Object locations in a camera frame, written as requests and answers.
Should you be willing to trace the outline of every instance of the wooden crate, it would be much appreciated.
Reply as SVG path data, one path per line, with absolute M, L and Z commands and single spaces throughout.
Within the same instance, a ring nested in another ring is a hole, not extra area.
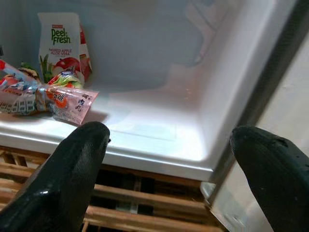
M 14 198 L 23 183 L 37 167 L 45 162 L 48 154 L 0 146 L 0 210 Z M 154 174 L 149 172 L 102 165 L 103 175 L 143 179 L 151 183 L 152 193 L 96 184 L 94 200 L 86 211 L 81 231 L 225 231 L 219 221 L 205 208 L 199 191 L 199 181 Z M 149 207 L 150 213 L 124 212 L 102 207 L 106 201 Z

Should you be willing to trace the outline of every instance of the refrigerator door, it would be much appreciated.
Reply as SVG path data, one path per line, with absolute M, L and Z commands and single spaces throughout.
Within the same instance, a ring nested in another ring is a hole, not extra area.
M 257 127 L 291 140 L 307 156 L 309 156 L 308 62 L 309 33 L 257 123 Z M 230 231 L 272 231 L 237 163 L 222 185 L 212 212 Z

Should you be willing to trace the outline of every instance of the apple illustration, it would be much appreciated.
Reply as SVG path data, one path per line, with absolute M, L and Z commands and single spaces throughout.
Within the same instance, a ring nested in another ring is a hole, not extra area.
M 60 59 L 57 64 L 55 65 L 55 67 L 61 67 L 63 69 L 69 68 L 69 67 L 75 67 L 76 71 L 81 71 L 81 68 L 79 66 L 79 61 L 73 57 L 67 57 L 64 59 Z

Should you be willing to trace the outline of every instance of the refrigerator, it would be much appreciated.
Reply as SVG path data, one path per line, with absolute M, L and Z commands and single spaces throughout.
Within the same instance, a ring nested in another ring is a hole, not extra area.
M 266 68 L 280 68 L 278 43 L 294 44 L 287 66 L 302 40 L 298 24 L 285 30 L 300 2 L 0 0 L 1 58 L 40 70 L 38 13 L 77 13 L 93 71 L 85 88 L 99 91 L 85 121 L 111 130 L 104 163 L 221 186 L 232 129 L 252 114 L 252 97 L 267 102 L 279 82 L 263 91 Z M 52 153 L 75 128 L 50 115 L 0 114 L 0 145 Z

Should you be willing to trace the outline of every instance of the pink candy wrapper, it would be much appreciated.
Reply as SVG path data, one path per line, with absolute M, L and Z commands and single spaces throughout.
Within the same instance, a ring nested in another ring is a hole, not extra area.
M 83 89 L 18 82 L 0 86 L 0 112 L 31 115 L 50 111 L 56 119 L 80 125 L 97 95 Z

